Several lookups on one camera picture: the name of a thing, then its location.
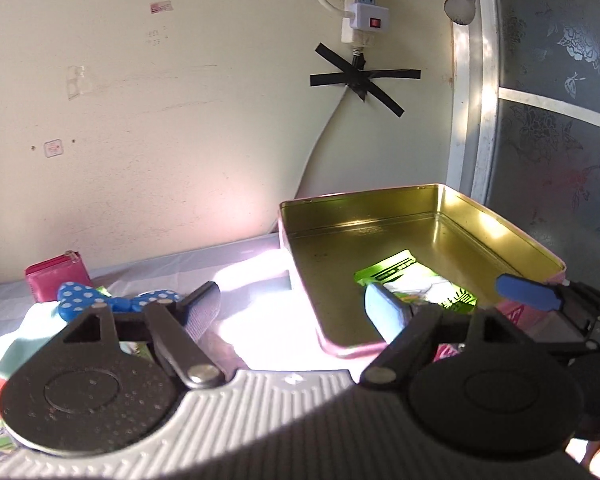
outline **metal screw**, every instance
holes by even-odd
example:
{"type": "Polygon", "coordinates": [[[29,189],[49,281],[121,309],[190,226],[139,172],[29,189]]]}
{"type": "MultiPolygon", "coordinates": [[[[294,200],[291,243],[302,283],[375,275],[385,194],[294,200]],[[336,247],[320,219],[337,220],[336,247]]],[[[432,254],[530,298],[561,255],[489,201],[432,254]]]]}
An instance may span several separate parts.
{"type": "Polygon", "coordinates": [[[395,381],[396,375],[391,368],[372,366],[365,370],[365,379],[373,384],[389,384],[395,381]]]}
{"type": "Polygon", "coordinates": [[[196,365],[187,370],[187,375],[196,384],[206,384],[217,379],[220,370],[213,365],[196,365]]]}

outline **colorful packaging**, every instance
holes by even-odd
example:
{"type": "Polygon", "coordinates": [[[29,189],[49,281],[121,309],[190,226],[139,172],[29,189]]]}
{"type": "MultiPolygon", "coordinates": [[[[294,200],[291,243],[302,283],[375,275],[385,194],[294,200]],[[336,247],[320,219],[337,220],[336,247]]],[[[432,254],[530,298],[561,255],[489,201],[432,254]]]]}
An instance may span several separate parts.
{"type": "Polygon", "coordinates": [[[477,302],[468,290],[419,263],[407,250],[359,270],[354,279],[363,286],[382,283],[405,303],[428,301],[461,314],[473,311],[477,302]]]}

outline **bow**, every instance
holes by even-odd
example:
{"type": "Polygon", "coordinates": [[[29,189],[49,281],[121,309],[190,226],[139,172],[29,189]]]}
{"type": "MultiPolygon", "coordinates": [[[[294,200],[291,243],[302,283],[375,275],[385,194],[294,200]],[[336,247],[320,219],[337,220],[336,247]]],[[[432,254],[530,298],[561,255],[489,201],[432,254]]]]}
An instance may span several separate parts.
{"type": "Polygon", "coordinates": [[[81,285],[75,282],[66,282],[58,289],[58,314],[69,322],[80,316],[83,310],[94,304],[108,305],[113,312],[141,312],[142,308],[157,301],[158,303],[171,303],[178,301],[180,296],[172,290],[154,290],[145,292],[128,300],[127,298],[114,298],[105,296],[92,286],[81,285]]]}

